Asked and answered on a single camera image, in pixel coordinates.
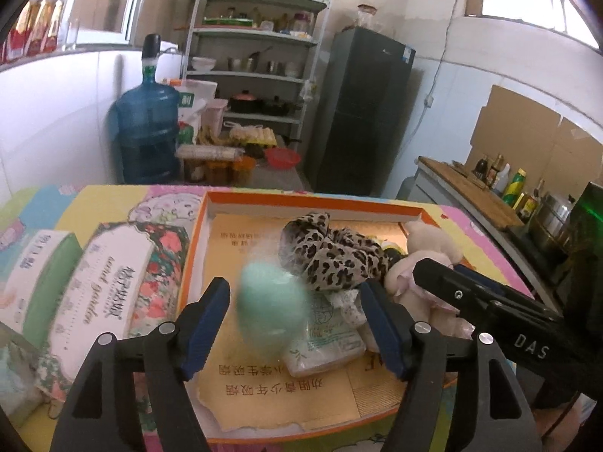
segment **red plastic bowl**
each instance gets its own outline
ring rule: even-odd
[[[272,147],[266,150],[265,155],[270,166],[277,170],[288,170],[302,160],[299,154],[285,147]]]

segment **wooden countertop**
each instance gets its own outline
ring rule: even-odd
[[[509,226],[523,226],[511,207],[488,189],[482,189],[462,176],[446,163],[419,157],[418,161],[444,179],[467,202],[470,202],[496,229],[503,231]]]

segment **colorful tablecloth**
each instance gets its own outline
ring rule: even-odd
[[[101,222],[153,221],[192,228],[208,190],[228,188],[188,186],[126,186],[89,185],[84,188],[42,187],[19,191],[0,211],[0,263],[9,263],[18,256],[17,241],[25,233],[36,229],[61,229],[72,231],[80,245],[85,246]],[[309,196],[319,194],[306,193]],[[384,199],[364,199],[417,205],[411,202]],[[421,204],[442,229],[459,244],[466,259],[481,273],[515,289],[529,294],[526,285],[494,244],[456,208]],[[451,415],[454,388],[447,389],[441,423],[432,444],[433,451],[444,448]],[[373,452],[380,450],[393,418],[359,426],[352,430],[328,436],[308,438],[303,441],[271,445],[213,444],[215,452]],[[20,430],[34,452],[46,451],[54,431],[54,421],[40,408]],[[158,449],[156,439],[147,442],[149,449]]]

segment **leopard print fabric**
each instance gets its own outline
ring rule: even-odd
[[[383,280],[390,262],[379,244],[356,231],[329,229],[326,212],[288,223],[280,237],[279,259],[314,290],[345,290],[368,278]]]

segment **refrigerator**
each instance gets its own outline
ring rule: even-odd
[[[361,27],[335,37],[305,163],[314,191],[379,193],[406,127],[400,122],[414,56]]]

